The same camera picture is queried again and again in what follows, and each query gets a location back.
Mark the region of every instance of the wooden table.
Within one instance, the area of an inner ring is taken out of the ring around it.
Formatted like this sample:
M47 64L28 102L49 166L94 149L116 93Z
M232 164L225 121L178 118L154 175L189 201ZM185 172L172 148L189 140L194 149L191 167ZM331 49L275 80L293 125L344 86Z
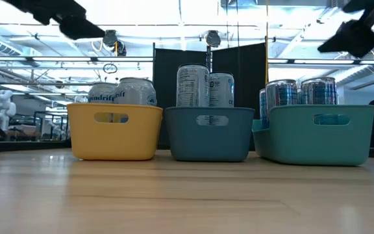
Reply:
M70 149L0 153L0 233L374 234L363 167L91 162Z

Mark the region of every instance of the blue bin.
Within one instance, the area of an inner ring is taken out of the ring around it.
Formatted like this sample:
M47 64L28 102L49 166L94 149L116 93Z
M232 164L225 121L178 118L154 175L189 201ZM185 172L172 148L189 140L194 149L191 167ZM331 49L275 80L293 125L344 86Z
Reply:
M358 166L369 157L374 106L274 107L269 129L254 120L259 156L284 164Z
M171 154L178 161L244 161L249 153L254 115L255 110L249 108L167 108ZM225 116L228 122L223 126L199 125L198 121L203 120L198 120L199 116Z

